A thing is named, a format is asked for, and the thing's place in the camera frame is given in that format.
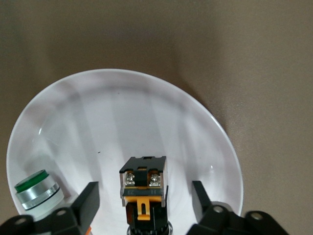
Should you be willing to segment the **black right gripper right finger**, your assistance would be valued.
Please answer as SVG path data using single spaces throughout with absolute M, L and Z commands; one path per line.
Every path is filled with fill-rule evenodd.
M 244 217 L 213 204 L 201 181 L 192 182 L 192 204 L 197 222 L 188 235 L 287 235 L 288 232 L 268 213 L 248 211 Z

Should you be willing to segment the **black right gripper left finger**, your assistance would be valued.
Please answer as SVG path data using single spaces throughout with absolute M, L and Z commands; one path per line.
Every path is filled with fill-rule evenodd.
M 99 183 L 90 182 L 69 207 L 35 221 L 28 214 L 11 217 L 0 226 L 2 235 L 85 235 L 100 207 Z

